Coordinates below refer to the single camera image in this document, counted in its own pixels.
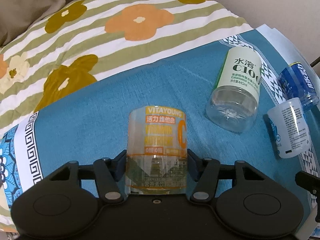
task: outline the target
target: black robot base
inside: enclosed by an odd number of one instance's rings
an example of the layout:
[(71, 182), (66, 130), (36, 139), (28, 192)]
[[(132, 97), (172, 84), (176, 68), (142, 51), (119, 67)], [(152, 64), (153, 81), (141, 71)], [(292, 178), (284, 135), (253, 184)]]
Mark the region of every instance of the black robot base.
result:
[[(70, 161), (31, 187), (11, 209), (18, 239), (296, 239), (301, 202), (244, 161), (223, 165), (188, 150), (188, 172), (198, 182), (189, 199), (125, 198), (116, 184), (125, 163), (125, 150), (92, 165)], [(83, 179), (95, 180), (99, 198), (81, 188)], [(215, 198), (219, 179), (232, 179), (232, 188)]]

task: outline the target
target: nutrition label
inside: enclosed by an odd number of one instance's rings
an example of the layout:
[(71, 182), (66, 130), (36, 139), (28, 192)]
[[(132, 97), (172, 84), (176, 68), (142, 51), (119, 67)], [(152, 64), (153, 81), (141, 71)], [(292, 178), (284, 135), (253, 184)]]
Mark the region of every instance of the nutrition label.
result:
[(301, 127), (300, 125), (300, 119), (304, 118), (303, 114), (300, 108), (293, 109), (291, 106), (282, 110), (282, 115), (288, 130), (291, 148), (292, 150), (295, 150), (299, 148), (299, 146), (301, 146), (308, 137), (306, 128)]
[(173, 160), (168, 163), (171, 167), (165, 174), (161, 172), (163, 158), (152, 158), (150, 175), (144, 174), (144, 186), (151, 188), (180, 188), (185, 187), (187, 180), (187, 159)]

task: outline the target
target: white bottle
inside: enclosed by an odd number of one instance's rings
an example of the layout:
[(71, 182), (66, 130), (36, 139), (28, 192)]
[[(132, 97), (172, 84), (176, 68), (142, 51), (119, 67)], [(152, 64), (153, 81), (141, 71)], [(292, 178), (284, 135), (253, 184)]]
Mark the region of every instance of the white bottle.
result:
[(208, 117), (232, 132), (252, 127), (260, 94), (261, 60), (248, 47), (231, 48), (207, 104)]

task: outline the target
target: green bottle label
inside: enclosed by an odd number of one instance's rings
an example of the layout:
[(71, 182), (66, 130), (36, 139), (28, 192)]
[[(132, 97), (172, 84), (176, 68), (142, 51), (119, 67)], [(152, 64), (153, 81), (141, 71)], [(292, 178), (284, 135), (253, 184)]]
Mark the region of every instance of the green bottle label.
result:
[(248, 47), (231, 48), (221, 68), (215, 87), (236, 86), (248, 91), (259, 102), (260, 56)]

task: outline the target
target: round pad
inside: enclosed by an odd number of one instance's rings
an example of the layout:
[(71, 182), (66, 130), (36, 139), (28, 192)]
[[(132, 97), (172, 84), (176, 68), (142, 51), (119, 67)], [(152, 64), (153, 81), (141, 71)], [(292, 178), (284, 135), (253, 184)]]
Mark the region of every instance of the round pad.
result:
[(217, 215), (236, 233), (251, 238), (276, 238), (294, 231), (303, 217), (299, 199), (276, 183), (249, 181), (223, 192)]
[(34, 188), (17, 198), (12, 212), (16, 227), (37, 239), (74, 235), (90, 224), (98, 212), (97, 199), (69, 183), (51, 181)]
[(267, 194), (252, 194), (243, 202), (245, 208), (256, 215), (269, 216), (281, 208), (280, 201)]

